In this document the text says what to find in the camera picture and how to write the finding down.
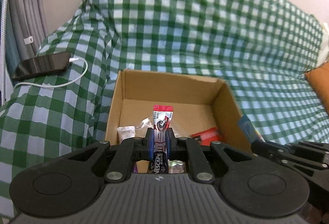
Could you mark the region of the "orange cushion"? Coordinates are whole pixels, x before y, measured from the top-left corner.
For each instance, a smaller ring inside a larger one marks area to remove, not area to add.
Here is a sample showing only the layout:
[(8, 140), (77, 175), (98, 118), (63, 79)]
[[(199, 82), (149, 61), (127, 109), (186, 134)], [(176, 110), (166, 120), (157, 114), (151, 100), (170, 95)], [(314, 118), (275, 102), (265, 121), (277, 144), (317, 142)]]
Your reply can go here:
[(329, 63), (306, 72), (305, 77), (329, 113)]

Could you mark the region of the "green checkered sofa cover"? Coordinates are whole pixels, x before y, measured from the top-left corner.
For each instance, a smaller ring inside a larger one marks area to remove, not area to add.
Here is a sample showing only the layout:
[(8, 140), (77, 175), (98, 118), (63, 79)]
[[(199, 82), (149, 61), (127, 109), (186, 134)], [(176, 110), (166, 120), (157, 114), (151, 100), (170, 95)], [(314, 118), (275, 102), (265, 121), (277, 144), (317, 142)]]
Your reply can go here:
[(15, 175), (104, 139), (125, 68), (222, 78), (265, 139), (328, 142), (305, 78), (323, 42), (319, 21), (288, 0), (81, 0), (38, 51), (77, 62), (15, 87), (1, 107), (1, 217), (15, 216)]

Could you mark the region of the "red snack packet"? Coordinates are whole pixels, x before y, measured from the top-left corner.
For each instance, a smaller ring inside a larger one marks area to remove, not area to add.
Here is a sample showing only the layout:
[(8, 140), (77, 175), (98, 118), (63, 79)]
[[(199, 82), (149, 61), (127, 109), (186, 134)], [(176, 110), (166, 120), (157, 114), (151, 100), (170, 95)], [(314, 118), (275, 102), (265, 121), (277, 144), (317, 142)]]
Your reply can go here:
[(222, 141), (222, 135), (216, 127), (191, 135), (200, 145), (209, 146), (213, 141)]

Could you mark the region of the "grey curtain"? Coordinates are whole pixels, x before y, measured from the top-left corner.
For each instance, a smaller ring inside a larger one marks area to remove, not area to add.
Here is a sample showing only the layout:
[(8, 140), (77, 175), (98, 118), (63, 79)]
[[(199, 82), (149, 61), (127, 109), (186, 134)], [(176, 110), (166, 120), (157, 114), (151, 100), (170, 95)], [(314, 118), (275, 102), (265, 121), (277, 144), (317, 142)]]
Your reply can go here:
[(9, 0), (9, 10), (20, 59), (34, 57), (48, 36), (42, 0)]

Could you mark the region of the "black smartphone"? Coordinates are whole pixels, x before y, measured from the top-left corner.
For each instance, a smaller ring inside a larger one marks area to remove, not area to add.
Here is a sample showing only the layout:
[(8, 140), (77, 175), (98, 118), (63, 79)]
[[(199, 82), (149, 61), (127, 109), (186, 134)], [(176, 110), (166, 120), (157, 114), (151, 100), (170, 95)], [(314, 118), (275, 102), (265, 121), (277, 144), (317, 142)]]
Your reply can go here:
[(61, 74), (69, 67), (70, 57), (69, 52), (59, 52), (24, 60), (16, 67), (12, 80), (23, 81)]

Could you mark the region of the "open cardboard box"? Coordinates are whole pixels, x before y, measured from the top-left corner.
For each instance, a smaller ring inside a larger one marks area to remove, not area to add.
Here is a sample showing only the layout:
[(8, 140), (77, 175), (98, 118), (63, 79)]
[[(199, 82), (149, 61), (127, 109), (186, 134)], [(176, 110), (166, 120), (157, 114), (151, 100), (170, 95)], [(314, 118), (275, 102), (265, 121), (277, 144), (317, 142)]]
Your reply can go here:
[(217, 128), (224, 143), (251, 151), (237, 125), (241, 110), (224, 80), (128, 69), (120, 71), (115, 82), (106, 140), (116, 145), (118, 127), (136, 127), (143, 119), (152, 119), (154, 105), (173, 107), (170, 126), (180, 137)]

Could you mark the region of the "light blue thin stick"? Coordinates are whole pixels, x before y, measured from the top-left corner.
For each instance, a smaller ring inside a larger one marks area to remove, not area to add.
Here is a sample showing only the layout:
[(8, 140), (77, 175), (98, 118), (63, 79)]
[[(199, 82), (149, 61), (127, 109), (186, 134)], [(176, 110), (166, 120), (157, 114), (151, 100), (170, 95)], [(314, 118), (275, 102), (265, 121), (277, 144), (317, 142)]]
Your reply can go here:
[(243, 134), (246, 136), (249, 143), (252, 143), (254, 141), (265, 142), (264, 138), (256, 130), (254, 124), (251, 122), (251, 120), (246, 115), (243, 115), (239, 119), (239, 121), (237, 122), (237, 125), (241, 129)]

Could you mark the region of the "red yellow snack bar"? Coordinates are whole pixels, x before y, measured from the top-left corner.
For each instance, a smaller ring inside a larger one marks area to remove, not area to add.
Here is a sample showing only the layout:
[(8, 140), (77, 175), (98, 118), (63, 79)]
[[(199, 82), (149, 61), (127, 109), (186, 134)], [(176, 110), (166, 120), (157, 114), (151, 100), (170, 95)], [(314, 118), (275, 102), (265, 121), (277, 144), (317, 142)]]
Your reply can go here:
[(168, 161), (169, 174), (181, 174), (186, 173), (185, 162), (180, 160), (169, 160)]

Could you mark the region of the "clear bag of candies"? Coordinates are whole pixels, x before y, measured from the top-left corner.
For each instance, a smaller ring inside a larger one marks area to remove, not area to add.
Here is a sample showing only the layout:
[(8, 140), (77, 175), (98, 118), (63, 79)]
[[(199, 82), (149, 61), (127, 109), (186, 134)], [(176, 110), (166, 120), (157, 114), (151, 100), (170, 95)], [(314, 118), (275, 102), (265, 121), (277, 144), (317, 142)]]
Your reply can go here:
[(152, 118), (145, 118), (135, 126), (135, 136), (144, 138), (148, 128), (153, 128)]

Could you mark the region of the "purple white stick packet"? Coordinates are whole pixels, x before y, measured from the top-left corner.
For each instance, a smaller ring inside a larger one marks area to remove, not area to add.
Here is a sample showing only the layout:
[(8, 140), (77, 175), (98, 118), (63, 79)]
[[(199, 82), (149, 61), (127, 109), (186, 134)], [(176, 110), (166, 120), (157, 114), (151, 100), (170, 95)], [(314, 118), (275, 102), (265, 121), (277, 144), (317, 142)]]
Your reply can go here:
[(136, 172), (136, 164), (133, 158), (134, 139), (136, 138), (135, 127), (119, 127), (117, 131), (120, 141), (120, 147), (117, 151), (118, 171), (121, 172), (123, 177), (129, 177), (131, 173)]

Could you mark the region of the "red black Nescafe stick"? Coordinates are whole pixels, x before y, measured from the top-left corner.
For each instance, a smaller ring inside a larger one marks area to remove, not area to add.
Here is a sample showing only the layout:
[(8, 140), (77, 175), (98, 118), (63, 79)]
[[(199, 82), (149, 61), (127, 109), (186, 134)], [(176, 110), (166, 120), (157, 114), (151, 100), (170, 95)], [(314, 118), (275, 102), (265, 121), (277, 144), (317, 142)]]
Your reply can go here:
[(172, 106), (153, 106), (153, 157), (148, 165), (148, 173), (169, 173), (167, 132), (172, 120), (172, 115)]

